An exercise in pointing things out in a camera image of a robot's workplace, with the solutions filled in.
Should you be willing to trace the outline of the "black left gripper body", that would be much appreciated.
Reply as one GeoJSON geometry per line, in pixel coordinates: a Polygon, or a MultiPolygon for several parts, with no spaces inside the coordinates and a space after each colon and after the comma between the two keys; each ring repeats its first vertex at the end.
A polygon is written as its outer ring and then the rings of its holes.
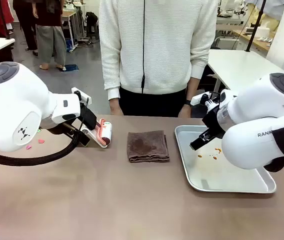
{"type": "Polygon", "coordinates": [[[80,121],[89,129],[94,130],[97,125],[97,116],[90,109],[81,109],[80,121]]]}

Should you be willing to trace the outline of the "person's left hand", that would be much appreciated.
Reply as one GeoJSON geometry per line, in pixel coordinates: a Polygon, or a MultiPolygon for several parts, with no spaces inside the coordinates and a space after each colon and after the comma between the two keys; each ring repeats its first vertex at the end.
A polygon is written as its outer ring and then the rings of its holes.
{"type": "Polygon", "coordinates": [[[191,106],[185,104],[181,108],[181,110],[180,110],[180,112],[178,114],[178,117],[179,118],[185,118],[185,119],[190,118],[191,117],[191,110],[192,110],[191,106]]]}

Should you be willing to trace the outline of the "person's right hand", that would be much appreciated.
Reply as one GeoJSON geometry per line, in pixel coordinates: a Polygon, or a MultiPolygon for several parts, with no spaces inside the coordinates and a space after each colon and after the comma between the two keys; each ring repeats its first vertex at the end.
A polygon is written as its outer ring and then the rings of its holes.
{"type": "Polygon", "coordinates": [[[119,98],[112,98],[109,100],[109,107],[111,115],[123,116],[123,111],[119,104],[119,98]]]}

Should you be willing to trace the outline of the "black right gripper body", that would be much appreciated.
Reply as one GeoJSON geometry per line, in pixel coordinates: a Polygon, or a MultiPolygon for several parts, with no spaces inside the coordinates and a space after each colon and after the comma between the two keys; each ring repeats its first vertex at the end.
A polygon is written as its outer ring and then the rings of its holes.
{"type": "Polygon", "coordinates": [[[207,128],[214,128],[216,130],[215,138],[222,138],[225,134],[225,130],[222,129],[218,122],[218,111],[219,105],[215,106],[211,109],[202,119],[202,122],[205,124],[207,128]]]}

